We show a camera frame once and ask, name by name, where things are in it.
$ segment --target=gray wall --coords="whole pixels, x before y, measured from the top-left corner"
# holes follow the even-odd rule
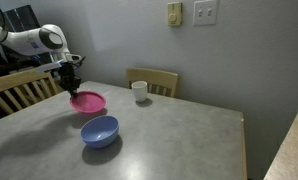
[[[86,81],[125,85],[125,68],[178,72],[179,98],[244,113],[248,173],[262,179],[298,111],[298,0],[219,0],[215,26],[167,26],[168,0],[0,0],[59,25]]]

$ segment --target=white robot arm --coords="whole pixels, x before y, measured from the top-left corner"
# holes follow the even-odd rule
[[[58,71],[61,76],[60,86],[69,91],[71,96],[76,95],[81,79],[75,76],[73,66],[80,66],[84,58],[70,54],[66,38],[58,26],[48,24],[41,28],[15,33],[0,27],[0,44],[26,56],[52,52],[56,62],[39,66],[37,70],[60,68]]]

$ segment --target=wooden chair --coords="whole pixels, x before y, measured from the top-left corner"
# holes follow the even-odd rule
[[[128,68],[126,70],[128,88],[135,81],[146,81],[148,83],[148,92],[168,97],[175,97],[179,76],[176,73],[144,69]]]
[[[58,93],[50,73],[28,70],[0,77],[0,107],[7,114],[22,110]]]

